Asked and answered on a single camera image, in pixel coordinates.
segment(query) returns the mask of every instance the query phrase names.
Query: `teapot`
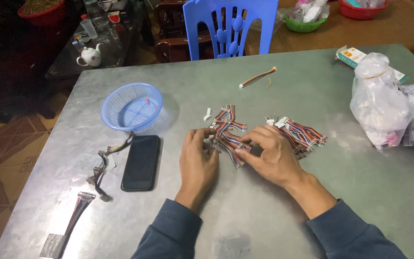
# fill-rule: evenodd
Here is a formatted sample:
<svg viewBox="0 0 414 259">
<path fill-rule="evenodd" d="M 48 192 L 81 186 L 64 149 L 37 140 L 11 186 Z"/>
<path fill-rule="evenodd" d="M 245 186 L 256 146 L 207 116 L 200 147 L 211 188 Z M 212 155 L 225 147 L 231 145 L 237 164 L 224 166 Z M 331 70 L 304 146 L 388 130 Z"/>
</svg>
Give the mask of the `teapot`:
<svg viewBox="0 0 414 259">
<path fill-rule="evenodd" d="M 81 58 L 86 63 L 85 65 L 81 65 L 79 63 L 79 59 Z M 76 59 L 76 62 L 78 63 L 78 65 L 81 65 L 81 66 L 89 65 L 89 66 L 97 67 L 100 65 L 101 60 L 102 58 L 101 58 L 100 43 L 99 43 L 97 44 L 95 49 L 91 47 L 84 47 L 84 50 L 81 52 L 81 56 Z"/>
</svg>

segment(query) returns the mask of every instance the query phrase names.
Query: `watermelon magnet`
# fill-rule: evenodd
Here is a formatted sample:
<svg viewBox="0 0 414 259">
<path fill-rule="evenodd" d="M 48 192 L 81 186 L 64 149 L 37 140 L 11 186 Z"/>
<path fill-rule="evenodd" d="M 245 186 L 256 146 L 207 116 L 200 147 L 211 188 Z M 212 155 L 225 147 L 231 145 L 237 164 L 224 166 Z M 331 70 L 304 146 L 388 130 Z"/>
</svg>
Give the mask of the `watermelon magnet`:
<svg viewBox="0 0 414 259">
<path fill-rule="evenodd" d="M 121 22 L 121 12 L 116 11 L 116 12 L 108 13 L 108 19 L 114 24 L 120 23 Z"/>
</svg>

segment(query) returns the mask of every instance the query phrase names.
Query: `brown patterned floor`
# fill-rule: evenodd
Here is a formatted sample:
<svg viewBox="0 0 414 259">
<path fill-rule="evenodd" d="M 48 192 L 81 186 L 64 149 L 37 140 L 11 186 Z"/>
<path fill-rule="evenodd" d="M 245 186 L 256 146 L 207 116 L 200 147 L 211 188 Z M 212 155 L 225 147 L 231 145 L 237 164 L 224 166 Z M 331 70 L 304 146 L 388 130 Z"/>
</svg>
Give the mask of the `brown patterned floor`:
<svg viewBox="0 0 414 259">
<path fill-rule="evenodd" d="M 158 26 L 153 27 L 153 33 L 158 32 Z M 140 41 L 137 65 L 156 63 L 154 49 Z M 0 237 L 67 99 L 57 94 L 49 100 L 54 119 L 31 115 L 0 124 Z"/>
</svg>

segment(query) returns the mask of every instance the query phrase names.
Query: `black phone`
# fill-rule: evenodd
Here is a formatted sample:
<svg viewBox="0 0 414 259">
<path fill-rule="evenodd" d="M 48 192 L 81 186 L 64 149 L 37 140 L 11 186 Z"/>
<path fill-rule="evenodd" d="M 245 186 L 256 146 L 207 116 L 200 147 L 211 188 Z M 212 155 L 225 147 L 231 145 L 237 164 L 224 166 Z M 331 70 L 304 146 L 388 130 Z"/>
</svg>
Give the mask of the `black phone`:
<svg viewBox="0 0 414 259">
<path fill-rule="evenodd" d="M 152 190 L 160 143 L 161 140 L 156 135 L 133 137 L 122 176 L 121 190 Z"/>
</svg>

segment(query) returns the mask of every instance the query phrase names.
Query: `round basket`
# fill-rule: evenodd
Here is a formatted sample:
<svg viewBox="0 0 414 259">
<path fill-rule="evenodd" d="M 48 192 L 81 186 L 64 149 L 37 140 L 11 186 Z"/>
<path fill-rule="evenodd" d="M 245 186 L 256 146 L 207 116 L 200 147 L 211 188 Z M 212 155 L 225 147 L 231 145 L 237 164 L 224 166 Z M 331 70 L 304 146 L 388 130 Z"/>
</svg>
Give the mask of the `round basket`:
<svg viewBox="0 0 414 259">
<path fill-rule="evenodd" d="M 141 132 L 162 109 L 162 94 L 147 83 L 131 83 L 112 92 L 102 105 L 103 122 L 120 131 Z"/>
<path fill-rule="evenodd" d="M 285 18 L 285 24 L 290 30 L 295 31 L 295 32 L 302 32 L 302 33 L 308 33 L 308 32 L 315 31 L 317 28 L 319 28 L 319 26 L 322 25 L 322 23 L 324 23 L 327 20 L 327 18 L 324 18 L 315 23 L 300 23 L 300 22 L 293 20 L 292 18 L 287 17 L 287 15 L 285 15 L 284 18 Z"/>
<path fill-rule="evenodd" d="M 358 8 L 345 3 L 343 0 L 339 0 L 339 12 L 353 20 L 370 20 L 376 17 L 376 15 L 387 7 L 389 0 L 384 2 L 384 5 L 379 8 Z"/>
<path fill-rule="evenodd" d="M 17 14 L 28 20 L 32 25 L 35 26 L 52 26 L 60 23 L 65 19 L 66 16 L 66 7 L 65 0 L 61 0 L 56 6 L 51 8 L 34 13 L 34 14 L 23 14 L 23 6 L 17 11 Z"/>
</svg>

